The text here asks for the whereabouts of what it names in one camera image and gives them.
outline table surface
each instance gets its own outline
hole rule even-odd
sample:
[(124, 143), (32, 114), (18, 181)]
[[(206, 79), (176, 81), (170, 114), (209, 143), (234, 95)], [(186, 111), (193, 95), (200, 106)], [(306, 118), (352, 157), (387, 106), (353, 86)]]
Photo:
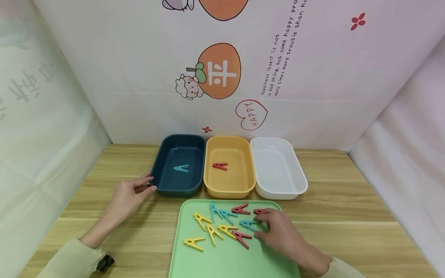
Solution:
[[(151, 169), (159, 146), (110, 145), (91, 169), (20, 277), (36, 277), (72, 237), (102, 215), (116, 183)], [(373, 277), (437, 277), (349, 157), (339, 150), (295, 150), (309, 188), (276, 201), (308, 242)], [(194, 197), (212, 199), (203, 188)], [(253, 190), (247, 199), (262, 199)], [(104, 277), (168, 277), (179, 207), (155, 194), (104, 242), (115, 259)], [(301, 271), (302, 277), (313, 277)]]

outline heart drawing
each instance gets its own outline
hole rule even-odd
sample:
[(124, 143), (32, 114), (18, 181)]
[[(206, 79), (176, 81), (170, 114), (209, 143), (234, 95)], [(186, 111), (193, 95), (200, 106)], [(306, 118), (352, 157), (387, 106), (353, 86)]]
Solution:
[(241, 128), (252, 131), (258, 129), (264, 123), (267, 109), (258, 101), (243, 100), (236, 106), (235, 113), (242, 118)]

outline sleeve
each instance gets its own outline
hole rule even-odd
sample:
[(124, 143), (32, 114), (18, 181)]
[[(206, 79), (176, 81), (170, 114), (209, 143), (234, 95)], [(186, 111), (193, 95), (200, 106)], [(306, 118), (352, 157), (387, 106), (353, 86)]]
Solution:
[(54, 255), (37, 278), (87, 278), (104, 256), (100, 248), (91, 249), (73, 238)]
[(320, 278), (365, 278), (365, 276), (342, 260), (332, 258), (328, 272)]

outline orange fruit illustration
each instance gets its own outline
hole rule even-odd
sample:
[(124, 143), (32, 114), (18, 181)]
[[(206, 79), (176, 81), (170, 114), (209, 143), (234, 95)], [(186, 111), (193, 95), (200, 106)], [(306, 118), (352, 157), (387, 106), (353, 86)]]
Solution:
[(231, 20), (243, 11), (248, 0), (199, 0), (202, 7), (213, 18)]
[(204, 50), (198, 59), (206, 74), (201, 89), (210, 97), (223, 99), (232, 95), (241, 78), (241, 61), (236, 49), (226, 43), (214, 44)]

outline white backdrop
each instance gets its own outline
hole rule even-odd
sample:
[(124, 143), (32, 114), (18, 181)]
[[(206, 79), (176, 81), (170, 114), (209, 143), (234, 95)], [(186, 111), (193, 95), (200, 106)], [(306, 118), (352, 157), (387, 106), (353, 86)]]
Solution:
[(27, 0), (0, 0), (0, 276), (16, 277), (110, 140)]
[(445, 277), (445, 37), (350, 155)]
[(115, 143), (348, 149), (445, 33), (442, 0), (182, 2), (36, 0)]

